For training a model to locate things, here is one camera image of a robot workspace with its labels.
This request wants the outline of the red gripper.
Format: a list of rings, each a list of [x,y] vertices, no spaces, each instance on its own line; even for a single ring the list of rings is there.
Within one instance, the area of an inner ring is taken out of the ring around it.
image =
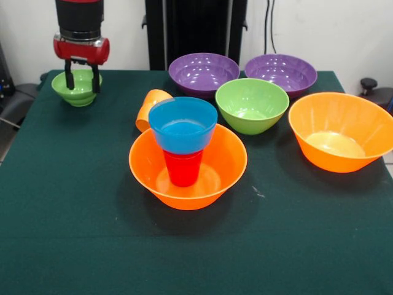
[[[68,89],[74,89],[74,77],[71,71],[71,61],[82,61],[91,65],[93,78],[91,81],[92,92],[100,92],[100,75],[98,65],[107,62],[110,52],[108,38],[99,38],[95,41],[70,41],[60,33],[53,37],[53,48],[58,58],[65,60],[64,74]]]

